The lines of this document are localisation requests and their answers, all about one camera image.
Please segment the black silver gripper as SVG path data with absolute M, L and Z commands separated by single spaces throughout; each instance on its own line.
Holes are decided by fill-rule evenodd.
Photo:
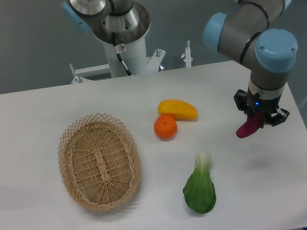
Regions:
M 238 89 L 234 95 L 237 109 L 247 116 L 253 116 L 254 111 L 262 114 L 261 128 L 265 125 L 277 126 L 288 118 L 290 112 L 279 109 L 279 101 L 283 93 L 283 86 L 275 90 L 258 87 L 250 79 L 248 91 Z

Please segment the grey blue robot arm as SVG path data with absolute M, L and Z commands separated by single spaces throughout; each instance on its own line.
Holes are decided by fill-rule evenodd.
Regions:
M 255 129 L 285 122 L 289 113 L 279 107 L 283 89 L 297 55 L 297 41 L 289 31 L 270 24 L 291 0 L 234 0 L 233 16 L 216 13 L 203 31 L 203 42 L 251 71 L 247 91 L 234 96 L 237 108 Z M 134 0 L 65 0 L 62 10 L 82 32 L 92 32 L 106 50 L 111 75 L 133 76 L 158 71 L 157 55 L 146 57 L 145 36 L 150 16 Z

